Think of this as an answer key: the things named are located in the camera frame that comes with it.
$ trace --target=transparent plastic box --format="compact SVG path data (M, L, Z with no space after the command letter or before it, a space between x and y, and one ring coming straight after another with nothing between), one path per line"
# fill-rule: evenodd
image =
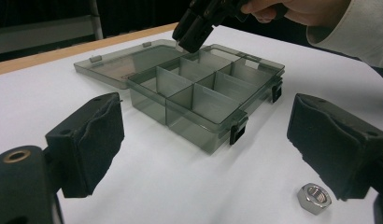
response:
M248 116L278 99L284 67L220 45L178 51L170 40L75 63L82 74L129 88L135 108L207 153L234 144Z

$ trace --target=white table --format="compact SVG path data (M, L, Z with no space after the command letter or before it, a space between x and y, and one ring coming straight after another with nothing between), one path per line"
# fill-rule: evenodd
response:
M337 201L286 137L295 93L326 99L383 131L383 79L364 63L218 27L206 45L285 64L283 95L249 117L238 142L212 156L131 106L130 92L76 73L73 63L127 49L172 32L86 51L0 75L0 154L14 147L45 148L45 134L95 96L121 95L125 139L92 197L64 199L65 223L374 223L364 200ZM298 203L307 183L326 188L333 204L314 216Z

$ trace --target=human hand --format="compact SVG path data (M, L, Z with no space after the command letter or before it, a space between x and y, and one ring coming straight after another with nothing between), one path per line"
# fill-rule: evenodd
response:
M333 29L342 19L351 0L249 0L241 7L259 22L267 23L276 17L273 5L282 3L288 8L285 17L307 26Z

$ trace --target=metal nut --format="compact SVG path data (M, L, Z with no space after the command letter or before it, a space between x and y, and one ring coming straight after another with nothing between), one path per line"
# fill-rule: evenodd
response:
M308 212L318 215L331 203L328 192L316 184L306 184L297 193L300 205Z

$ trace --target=person's arm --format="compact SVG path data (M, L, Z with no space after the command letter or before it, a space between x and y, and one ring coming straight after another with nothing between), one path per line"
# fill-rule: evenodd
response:
M277 3L289 9L285 17L307 26L313 46L383 67L383 0L250 0L242 11L269 22Z

